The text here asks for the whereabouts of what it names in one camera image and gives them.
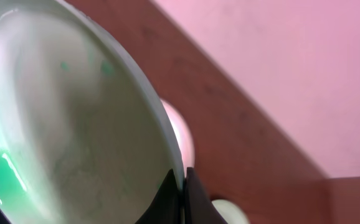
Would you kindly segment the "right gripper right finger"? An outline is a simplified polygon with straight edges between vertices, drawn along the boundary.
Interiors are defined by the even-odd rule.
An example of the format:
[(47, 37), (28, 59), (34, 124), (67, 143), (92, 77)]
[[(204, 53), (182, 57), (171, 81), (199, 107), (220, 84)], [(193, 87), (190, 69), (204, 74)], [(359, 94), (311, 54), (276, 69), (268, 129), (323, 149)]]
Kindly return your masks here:
[(192, 167), (187, 168), (184, 182), (185, 224), (226, 224), (213, 206)]

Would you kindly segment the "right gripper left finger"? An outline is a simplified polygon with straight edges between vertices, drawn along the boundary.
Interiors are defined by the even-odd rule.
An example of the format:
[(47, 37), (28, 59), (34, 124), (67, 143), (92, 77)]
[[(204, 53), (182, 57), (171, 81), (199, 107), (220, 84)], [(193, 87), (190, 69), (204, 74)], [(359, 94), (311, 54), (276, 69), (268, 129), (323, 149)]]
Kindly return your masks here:
[(181, 201), (173, 170), (169, 170), (148, 209), (136, 224), (180, 224)]

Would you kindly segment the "light green plate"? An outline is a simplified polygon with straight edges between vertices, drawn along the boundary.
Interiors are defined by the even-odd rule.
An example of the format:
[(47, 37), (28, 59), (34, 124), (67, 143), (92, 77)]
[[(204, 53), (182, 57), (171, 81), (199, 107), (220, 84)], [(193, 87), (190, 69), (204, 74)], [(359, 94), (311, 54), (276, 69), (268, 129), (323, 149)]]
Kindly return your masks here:
[(130, 54), (65, 1), (0, 0), (0, 211), (11, 223), (135, 223), (184, 169)]
[(228, 224), (250, 224), (242, 209), (231, 201), (217, 199), (212, 204)]

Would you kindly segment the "white plate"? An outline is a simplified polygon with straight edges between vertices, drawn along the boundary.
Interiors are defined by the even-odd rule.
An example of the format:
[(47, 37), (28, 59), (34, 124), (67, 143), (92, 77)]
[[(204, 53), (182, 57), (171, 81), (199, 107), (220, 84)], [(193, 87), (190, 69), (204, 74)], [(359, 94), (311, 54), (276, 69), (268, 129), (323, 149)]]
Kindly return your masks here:
[(191, 131), (186, 120), (174, 106), (163, 99), (161, 99), (161, 102), (173, 127), (181, 151), (184, 175), (187, 176), (187, 168), (195, 165), (195, 148)]

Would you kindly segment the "light green plate front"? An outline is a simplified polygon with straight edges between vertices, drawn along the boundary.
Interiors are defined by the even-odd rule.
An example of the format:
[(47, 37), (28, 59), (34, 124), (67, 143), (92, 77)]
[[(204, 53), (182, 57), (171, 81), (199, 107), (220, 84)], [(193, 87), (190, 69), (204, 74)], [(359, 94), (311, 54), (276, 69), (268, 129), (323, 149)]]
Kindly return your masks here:
[(130, 54), (65, 1), (0, 0), (0, 211), (11, 223), (135, 223), (184, 169)]

